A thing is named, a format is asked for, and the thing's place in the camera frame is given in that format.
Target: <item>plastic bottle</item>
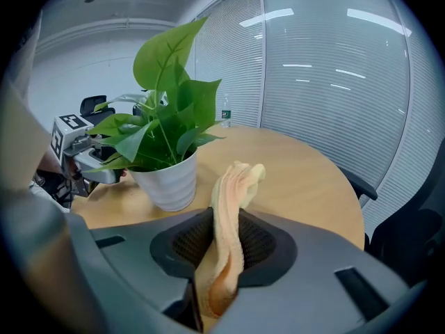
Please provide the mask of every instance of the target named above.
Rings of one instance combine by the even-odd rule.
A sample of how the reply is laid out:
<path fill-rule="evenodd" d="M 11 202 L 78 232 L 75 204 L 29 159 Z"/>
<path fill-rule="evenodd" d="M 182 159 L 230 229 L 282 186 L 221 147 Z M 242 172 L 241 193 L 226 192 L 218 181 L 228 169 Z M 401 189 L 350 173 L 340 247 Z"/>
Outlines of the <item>plastic bottle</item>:
<path fill-rule="evenodd" d="M 232 117 L 232 108 L 230 107 L 229 95 L 226 94 L 224 96 L 224 104 L 222 105 L 221 111 L 221 126 L 222 127 L 230 127 L 230 118 Z"/>

